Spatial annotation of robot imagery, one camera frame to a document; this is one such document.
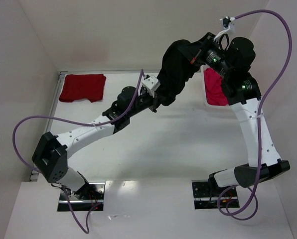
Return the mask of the black t-shirt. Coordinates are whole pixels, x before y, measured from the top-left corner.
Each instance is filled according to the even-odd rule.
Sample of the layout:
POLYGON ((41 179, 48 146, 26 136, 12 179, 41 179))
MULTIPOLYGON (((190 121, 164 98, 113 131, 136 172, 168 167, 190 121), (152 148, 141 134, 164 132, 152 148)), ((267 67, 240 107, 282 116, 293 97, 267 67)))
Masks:
POLYGON ((188 40, 177 40, 164 53, 161 70, 157 76, 160 82, 156 90, 157 106, 172 104, 184 89, 185 83, 200 70, 199 66, 192 65, 179 50, 179 47, 189 44, 188 40))

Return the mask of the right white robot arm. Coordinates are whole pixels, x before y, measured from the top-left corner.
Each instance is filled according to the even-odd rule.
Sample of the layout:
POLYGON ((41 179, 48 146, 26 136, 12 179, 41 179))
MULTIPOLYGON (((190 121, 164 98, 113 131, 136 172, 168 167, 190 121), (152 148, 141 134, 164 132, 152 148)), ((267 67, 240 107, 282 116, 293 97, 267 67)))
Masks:
POLYGON ((248 152, 248 163, 210 174, 213 190, 229 186, 250 187, 273 179, 290 169, 274 147, 264 114, 259 111, 262 95, 249 70, 255 59, 253 43, 234 38, 223 49, 215 34, 208 32, 195 42, 199 51, 191 60, 194 65, 208 65, 222 77, 221 89, 237 117, 248 152))

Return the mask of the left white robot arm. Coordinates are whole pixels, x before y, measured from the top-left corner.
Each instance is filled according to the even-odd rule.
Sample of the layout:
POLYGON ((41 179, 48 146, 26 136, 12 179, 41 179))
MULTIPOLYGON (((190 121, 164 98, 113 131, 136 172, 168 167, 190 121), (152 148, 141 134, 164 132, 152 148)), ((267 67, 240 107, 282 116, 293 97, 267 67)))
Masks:
POLYGON ((156 88, 142 86, 140 91, 125 87, 110 108, 93 120, 89 126, 81 126, 66 133, 43 134, 32 156, 33 163, 48 183, 58 183, 83 196, 90 189, 85 177, 68 165, 68 159, 89 144, 111 136, 130 124, 130 118, 158 105, 156 88))

